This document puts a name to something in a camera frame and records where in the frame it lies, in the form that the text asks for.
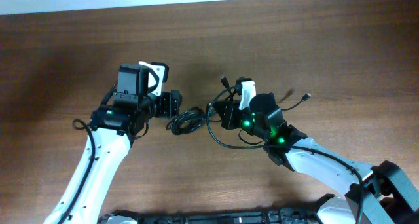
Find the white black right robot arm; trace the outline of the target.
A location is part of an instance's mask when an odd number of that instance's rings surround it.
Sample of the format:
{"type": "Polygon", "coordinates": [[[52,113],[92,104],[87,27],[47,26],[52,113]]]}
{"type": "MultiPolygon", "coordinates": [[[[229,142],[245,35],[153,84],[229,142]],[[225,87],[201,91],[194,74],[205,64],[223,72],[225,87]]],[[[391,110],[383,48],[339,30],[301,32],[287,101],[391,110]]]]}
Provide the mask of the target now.
{"type": "Polygon", "coordinates": [[[320,223],[418,222],[418,189],[398,165],[359,162],[320,145],[287,123],[273,94],[238,101],[215,98],[208,109],[220,116],[223,128],[260,138],[247,142],[246,149],[262,148],[278,166],[335,191],[315,212],[320,223]]]}

